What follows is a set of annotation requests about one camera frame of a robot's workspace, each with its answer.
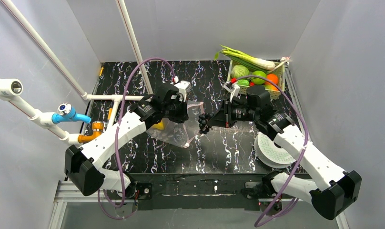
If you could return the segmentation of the clear zip top bag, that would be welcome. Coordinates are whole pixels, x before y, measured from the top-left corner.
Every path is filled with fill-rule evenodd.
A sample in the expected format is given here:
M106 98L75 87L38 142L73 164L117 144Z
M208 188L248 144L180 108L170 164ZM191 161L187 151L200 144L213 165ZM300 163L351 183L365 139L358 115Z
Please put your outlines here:
M168 118L162 119L165 124L164 130L150 128L146 133L157 140L172 144L181 148L188 148L190 142L199 134L198 116L204 112L203 102L187 101L187 112L189 119L184 123L175 123Z

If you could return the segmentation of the green cucumber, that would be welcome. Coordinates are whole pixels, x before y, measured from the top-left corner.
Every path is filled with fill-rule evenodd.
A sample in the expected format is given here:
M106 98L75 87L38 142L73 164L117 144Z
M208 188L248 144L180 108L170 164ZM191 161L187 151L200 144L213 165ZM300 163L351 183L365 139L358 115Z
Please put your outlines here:
M239 86L249 87L250 81L246 79L241 79L236 82Z

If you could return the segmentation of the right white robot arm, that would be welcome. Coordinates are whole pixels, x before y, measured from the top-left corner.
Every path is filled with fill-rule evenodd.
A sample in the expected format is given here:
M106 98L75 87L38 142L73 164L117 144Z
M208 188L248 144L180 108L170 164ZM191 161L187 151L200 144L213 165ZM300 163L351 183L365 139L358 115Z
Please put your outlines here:
M328 220L336 218L357 200L361 176L329 160L289 115L275 110L264 86L251 86L245 98L232 96L223 100L216 113L201 114L200 132L206 134L214 126L230 128L238 121L253 122L260 133L289 153L296 165L303 167L311 177L301 179L276 169L262 178L257 190L267 195L287 194L304 200Z

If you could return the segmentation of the yellow bell pepper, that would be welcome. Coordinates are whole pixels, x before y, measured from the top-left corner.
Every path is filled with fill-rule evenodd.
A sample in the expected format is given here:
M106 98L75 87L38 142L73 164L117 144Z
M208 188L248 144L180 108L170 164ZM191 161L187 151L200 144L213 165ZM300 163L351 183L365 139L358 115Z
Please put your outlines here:
M165 129L164 121L161 120L159 123L154 124L154 125L152 126L152 128L158 129L158 130L164 130L164 129Z

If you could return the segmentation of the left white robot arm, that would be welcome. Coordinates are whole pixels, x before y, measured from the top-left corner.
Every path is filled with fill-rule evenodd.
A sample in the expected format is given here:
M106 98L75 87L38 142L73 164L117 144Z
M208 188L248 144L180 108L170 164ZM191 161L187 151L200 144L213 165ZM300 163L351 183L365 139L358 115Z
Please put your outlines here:
M190 82L164 83L156 93L132 104L128 112L99 137L81 146L71 145L65 152L65 174L84 195L100 189L124 192L131 184L122 169L103 168L105 162L134 137L167 118L175 123L188 120L187 93Z

